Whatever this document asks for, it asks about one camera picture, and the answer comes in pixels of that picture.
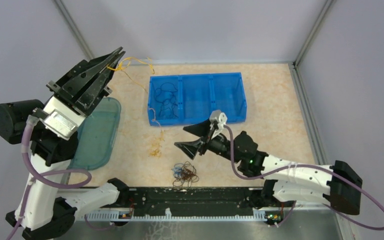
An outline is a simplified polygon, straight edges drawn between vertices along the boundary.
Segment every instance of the beige table surface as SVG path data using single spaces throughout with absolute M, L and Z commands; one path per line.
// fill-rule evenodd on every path
M 155 75 L 241 72 L 247 101 L 243 123 L 231 124 L 234 136 L 246 131 L 260 151 L 299 162 L 314 164 L 309 139 L 287 64 L 202 64 L 156 65 Z M 149 88 L 150 68 L 130 66 L 126 72 Z M 188 157 L 174 142 L 196 140 L 182 126 L 163 127 L 161 157 L 149 155 L 151 144 L 160 136 L 158 127 L 150 126 L 147 114 L 148 94 L 123 72 L 116 72 L 109 84 L 110 97 L 121 103 L 121 120 L 110 161 L 91 171 L 88 186 L 100 186 L 108 179 L 119 178 L 130 187 L 171 187 L 172 168 Z M 191 161 L 199 181 L 193 187 L 256 187 L 263 180 L 242 180 L 234 175 L 228 160 L 207 152 Z M 70 183 L 85 178 L 72 174 Z

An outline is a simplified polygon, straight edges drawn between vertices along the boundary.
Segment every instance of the gray wall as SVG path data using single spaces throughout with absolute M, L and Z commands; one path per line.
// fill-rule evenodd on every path
M 384 204 L 384 1 L 337 1 L 299 70 L 327 157 L 347 161 Z M 357 219 L 384 225 L 367 198 Z
M 95 55 L 157 63 L 293 61 L 326 0 L 64 0 Z
M 46 83 L 84 58 L 52 1 L 0 1 L 0 103 L 45 101 Z M 0 239 L 11 231 L 5 214 L 17 208 L 27 176 L 20 146 L 0 138 Z

